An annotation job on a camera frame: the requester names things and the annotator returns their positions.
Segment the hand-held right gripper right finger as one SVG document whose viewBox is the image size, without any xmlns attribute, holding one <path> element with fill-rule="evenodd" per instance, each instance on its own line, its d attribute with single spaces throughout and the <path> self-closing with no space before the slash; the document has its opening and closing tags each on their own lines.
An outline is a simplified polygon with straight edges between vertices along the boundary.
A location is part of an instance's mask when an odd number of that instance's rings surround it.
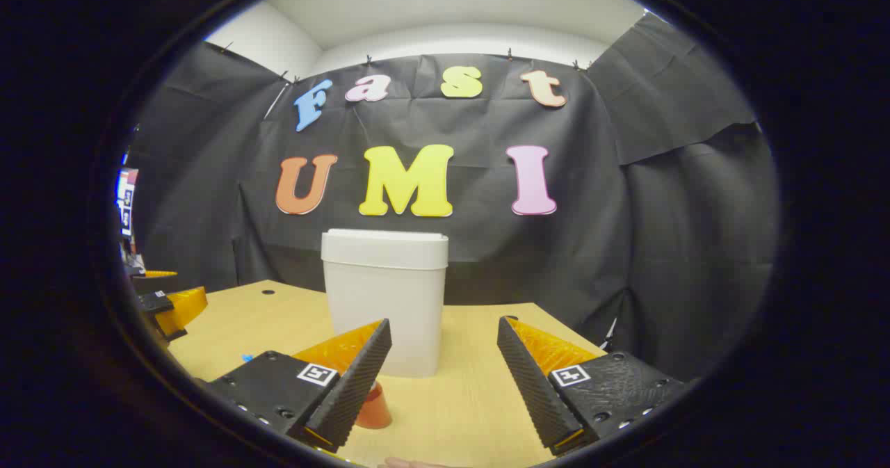
<svg viewBox="0 0 890 468">
<path fill-rule="evenodd" d="M 626 429 L 686 388 L 632 354 L 587 351 L 517 317 L 500 318 L 498 348 L 555 456 Z"/>
</svg>

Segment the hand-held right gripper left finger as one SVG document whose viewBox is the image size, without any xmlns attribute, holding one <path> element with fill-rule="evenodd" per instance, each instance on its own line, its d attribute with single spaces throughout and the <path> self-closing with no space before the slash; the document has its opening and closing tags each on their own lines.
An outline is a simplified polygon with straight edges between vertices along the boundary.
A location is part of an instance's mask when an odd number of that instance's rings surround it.
<svg viewBox="0 0 890 468">
<path fill-rule="evenodd" d="M 207 383 L 266 429 L 314 448 L 346 443 L 392 345 L 383 318 L 293 356 L 267 350 Z"/>
</svg>

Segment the red pop can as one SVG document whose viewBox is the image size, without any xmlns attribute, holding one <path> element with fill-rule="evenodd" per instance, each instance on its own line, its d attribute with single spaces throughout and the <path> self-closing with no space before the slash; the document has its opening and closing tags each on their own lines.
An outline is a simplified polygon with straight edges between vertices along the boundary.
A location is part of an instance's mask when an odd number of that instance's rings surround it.
<svg viewBox="0 0 890 468">
<path fill-rule="evenodd" d="M 390 408 L 378 380 L 374 382 L 366 395 L 365 402 L 362 404 L 354 424 L 369 430 L 385 429 L 392 424 Z"/>
</svg>

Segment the white desktop garbage bin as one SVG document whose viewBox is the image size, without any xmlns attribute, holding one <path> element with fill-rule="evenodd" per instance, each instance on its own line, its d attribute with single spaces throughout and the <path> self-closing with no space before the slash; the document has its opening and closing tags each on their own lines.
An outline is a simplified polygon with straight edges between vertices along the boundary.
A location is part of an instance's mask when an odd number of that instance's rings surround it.
<svg viewBox="0 0 890 468">
<path fill-rule="evenodd" d="M 392 346 L 382 365 L 385 376 L 435 376 L 448 252 L 449 239 L 440 233 L 331 228 L 321 234 L 334 331 L 388 319 Z"/>
</svg>

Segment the wooden desktop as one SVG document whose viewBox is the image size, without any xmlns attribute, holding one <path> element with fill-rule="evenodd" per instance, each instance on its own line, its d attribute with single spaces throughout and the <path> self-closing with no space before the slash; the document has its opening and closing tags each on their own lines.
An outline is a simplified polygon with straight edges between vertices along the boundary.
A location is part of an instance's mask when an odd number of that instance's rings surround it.
<svg viewBox="0 0 890 468">
<path fill-rule="evenodd" d="M 597 345 L 533 303 L 447 305 L 441 357 L 432 378 L 382 376 L 392 417 L 385 429 L 352 430 L 340 458 L 378 466 L 402 458 L 471 468 L 525 468 L 549 461 L 496 345 L 502 316 L 597 353 Z M 173 341 L 172 356 L 192 376 L 212 380 L 245 355 L 295 354 L 336 335 L 324 293 L 270 280 L 209 294 L 209 306 Z"/>
</svg>

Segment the black backdrop cloth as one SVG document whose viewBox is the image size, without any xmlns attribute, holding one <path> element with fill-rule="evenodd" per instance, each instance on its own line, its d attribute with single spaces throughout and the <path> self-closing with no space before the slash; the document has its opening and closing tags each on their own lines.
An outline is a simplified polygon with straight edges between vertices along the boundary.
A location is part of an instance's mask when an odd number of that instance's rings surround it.
<svg viewBox="0 0 890 468">
<path fill-rule="evenodd" d="M 324 291 L 330 228 L 449 237 L 448 305 L 533 302 L 693 379 L 757 312 L 775 164 L 698 43 L 645 15 L 587 71 L 419 55 L 297 84 L 203 45 L 138 120 L 138 249 L 219 291 Z"/>
</svg>

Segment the wall poster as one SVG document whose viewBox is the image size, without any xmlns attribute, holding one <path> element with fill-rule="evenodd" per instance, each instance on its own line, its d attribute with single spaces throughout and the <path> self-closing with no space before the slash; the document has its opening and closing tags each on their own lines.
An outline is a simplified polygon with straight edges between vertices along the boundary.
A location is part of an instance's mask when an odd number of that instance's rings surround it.
<svg viewBox="0 0 890 468">
<path fill-rule="evenodd" d="M 131 239 L 133 231 L 134 199 L 136 199 L 136 182 L 139 170 L 123 167 L 118 174 L 117 198 L 115 203 L 120 211 L 120 234 L 124 239 Z"/>
</svg>

